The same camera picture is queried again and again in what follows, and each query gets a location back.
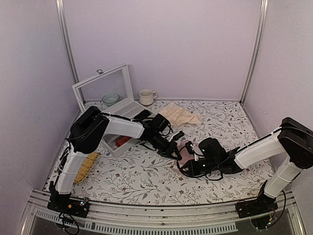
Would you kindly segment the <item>pink and white underwear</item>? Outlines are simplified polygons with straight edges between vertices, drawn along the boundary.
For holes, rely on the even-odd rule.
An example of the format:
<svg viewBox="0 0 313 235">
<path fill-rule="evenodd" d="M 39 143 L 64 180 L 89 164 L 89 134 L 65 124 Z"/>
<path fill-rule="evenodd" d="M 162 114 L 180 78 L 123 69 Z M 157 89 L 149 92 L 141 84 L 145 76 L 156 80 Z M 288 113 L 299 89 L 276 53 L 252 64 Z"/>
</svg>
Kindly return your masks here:
<svg viewBox="0 0 313 235">
<path fill-rule="evenodd" d="M 189 154 L 188 150 L 185 147 L 186 143 L 188 143 L 187 140 L 178 141 L 178 150 L 180 150 L 180 155 L 182 157 L 182 159 L 178 161 L 180 167 L 183 167 L 183 165 L 185 163 L 187 163 L 189 160 L 193 160 L 195 158 L 194 154 Z M 197 154 L 201 155 L 199 145 L 194 141 L 192 141 L 191 143 L 192 143 L 193 151 L 196 152 Z"/>
</svg>

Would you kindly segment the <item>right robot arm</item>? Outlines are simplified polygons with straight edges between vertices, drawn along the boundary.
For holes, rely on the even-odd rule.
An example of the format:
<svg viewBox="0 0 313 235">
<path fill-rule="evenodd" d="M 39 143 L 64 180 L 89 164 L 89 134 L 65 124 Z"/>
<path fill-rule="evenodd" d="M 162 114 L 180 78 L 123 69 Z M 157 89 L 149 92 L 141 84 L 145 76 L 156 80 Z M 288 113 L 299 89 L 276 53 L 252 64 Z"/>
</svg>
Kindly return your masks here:
<svg viewBox="0 0 313 235">
<path fill-rule="evenodd" d="M 184 164 L 177 163 L 177 167 L 190 178 L 202 177 L 213 171 L 222 175 L 236 174 L 257 162 L 285 153 L 285 160 L 263 184 L 260 197 L 253 202 L 255 212 L 264 213 L 271 207 L 271 199 L 275 199 L 304 169 L 312 167 L 313 132 L 286 117 L 274 131 L 242 148 L 227 152 L 217 139 L 206 138 L 198 145 L 199 154 L 195 153 L 190 143 L 184 149 L 192 158 Z"/>
</svg>

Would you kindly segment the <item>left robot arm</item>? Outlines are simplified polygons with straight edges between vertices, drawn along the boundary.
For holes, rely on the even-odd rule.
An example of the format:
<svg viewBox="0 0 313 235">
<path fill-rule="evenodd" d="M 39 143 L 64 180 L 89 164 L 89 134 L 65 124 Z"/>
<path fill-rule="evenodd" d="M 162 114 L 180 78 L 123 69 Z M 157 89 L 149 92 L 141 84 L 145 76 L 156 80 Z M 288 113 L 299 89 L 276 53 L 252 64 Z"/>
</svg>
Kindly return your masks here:
<svg viewBox="0 0 313 235">
<path fill-rule="evenodd" d="M 68 147 L 60 158 L 58 176 L 50 182 L 49 192 L 55 196 L 53 203 L 61 212 L 69 212 L 73 203 L 70 195 L 74 179 L 87 158 L 94 152 L 103 136 L 119 135 L 148 142 L 163 157 L 181 160 L 175 140 L 168 141 L 162 131 L 169 127 L 169 121 L 162 115 L 154 117 L 143 110 L 133 118 L 103 113 L 97 107 L 89 107 L 72 125 L 66 139 Z"/>
</svg>

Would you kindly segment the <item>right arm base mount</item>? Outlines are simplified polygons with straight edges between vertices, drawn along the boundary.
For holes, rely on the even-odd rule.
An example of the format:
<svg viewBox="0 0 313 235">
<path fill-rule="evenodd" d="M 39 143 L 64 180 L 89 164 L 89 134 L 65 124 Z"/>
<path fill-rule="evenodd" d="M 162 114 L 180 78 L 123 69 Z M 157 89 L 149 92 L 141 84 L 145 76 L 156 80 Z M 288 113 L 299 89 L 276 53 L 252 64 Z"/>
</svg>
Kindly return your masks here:
<svg viewBox="0 0 313 235">
<path fill-rule="evenodd" d="M 257 198 L 244 201 L 241 200 L 235 205 L 239 218 L 246 218 L 278 209 L 276 198 L 268 197 L 262 191 Z"/>
</svg>

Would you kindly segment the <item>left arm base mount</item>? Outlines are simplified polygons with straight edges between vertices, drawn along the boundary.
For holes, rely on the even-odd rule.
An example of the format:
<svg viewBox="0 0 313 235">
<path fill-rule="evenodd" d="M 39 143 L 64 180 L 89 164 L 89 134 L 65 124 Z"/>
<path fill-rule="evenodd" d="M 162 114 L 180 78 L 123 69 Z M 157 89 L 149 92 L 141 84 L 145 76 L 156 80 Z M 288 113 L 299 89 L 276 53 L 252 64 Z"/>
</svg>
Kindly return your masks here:
<svg viewBox="0 0 313 235">
<path fill-rule="evenodd" d="M 66 212 L 70 215 L 86 218 L 89 212 L 90 203 L 88 199 L 71 199 L 70 194 L 59 194 L 52 189 L 47 208 L 56 212 Z"/>
</svg>

